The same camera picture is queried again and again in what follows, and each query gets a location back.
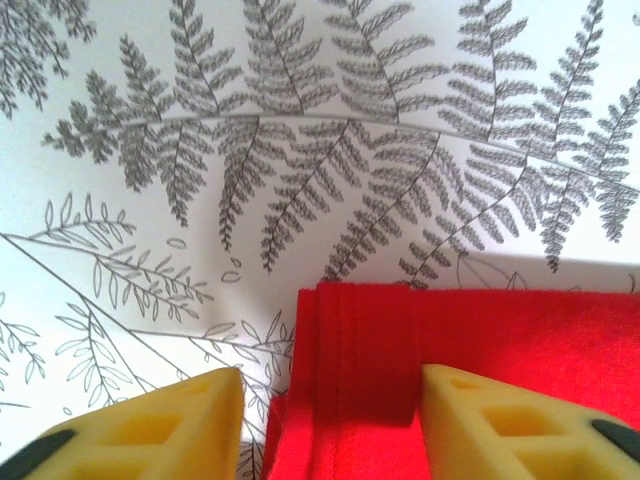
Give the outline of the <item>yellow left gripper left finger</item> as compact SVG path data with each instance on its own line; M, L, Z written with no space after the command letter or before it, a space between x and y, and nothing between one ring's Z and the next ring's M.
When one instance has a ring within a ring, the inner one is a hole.
M0 464L0 480L234 480L244 391L221 368L58 424Z

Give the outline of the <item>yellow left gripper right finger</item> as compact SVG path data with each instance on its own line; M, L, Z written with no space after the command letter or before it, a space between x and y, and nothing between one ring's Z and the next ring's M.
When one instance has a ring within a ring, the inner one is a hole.
M431 480L640 480L640 432L588 407L453 367L422 368Z

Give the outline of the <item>red t-shirt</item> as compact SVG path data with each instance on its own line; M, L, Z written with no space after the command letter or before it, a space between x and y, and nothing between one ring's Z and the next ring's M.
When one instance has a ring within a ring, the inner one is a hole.
M429 364L604 412L640 432L640 295L302 290L264 480L431 480L421 425Z

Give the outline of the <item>floral printed tablecloth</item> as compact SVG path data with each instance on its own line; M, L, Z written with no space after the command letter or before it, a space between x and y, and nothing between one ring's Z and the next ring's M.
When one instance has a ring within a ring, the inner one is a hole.
M0 0L0 464L322 283L640 295L640 0Z

